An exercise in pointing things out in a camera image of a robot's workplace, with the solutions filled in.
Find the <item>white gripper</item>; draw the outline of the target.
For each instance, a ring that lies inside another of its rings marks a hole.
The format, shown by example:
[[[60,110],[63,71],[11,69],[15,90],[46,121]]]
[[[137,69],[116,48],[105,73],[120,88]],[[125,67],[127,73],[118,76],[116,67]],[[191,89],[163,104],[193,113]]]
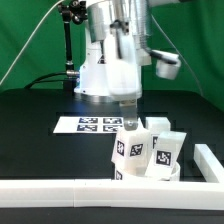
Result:
[[[149,48],[142,29],[139,29],[139,42],[143,52],[157,60],[157,75],[174,79],[181,65],[179,55]],[[121,101],[119,106],[127,131],[136,130],[138,127],[136,99],[142,95],[139,58],[135,47],[129,24],[115,20],[104,40],[106,77],[111,98]]]

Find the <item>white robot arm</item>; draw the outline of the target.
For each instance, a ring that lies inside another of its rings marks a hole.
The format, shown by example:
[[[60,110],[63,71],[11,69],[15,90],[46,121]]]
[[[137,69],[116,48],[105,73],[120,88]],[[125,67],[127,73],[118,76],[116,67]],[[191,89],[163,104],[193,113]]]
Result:
[[[138,127],[141,67],[157,60],[156,74],[173,80],[179,56],[147,46],[150,9],[190,0],[86,0],[85,61],[74,92],[93,102],[119,104],[126,130]]]

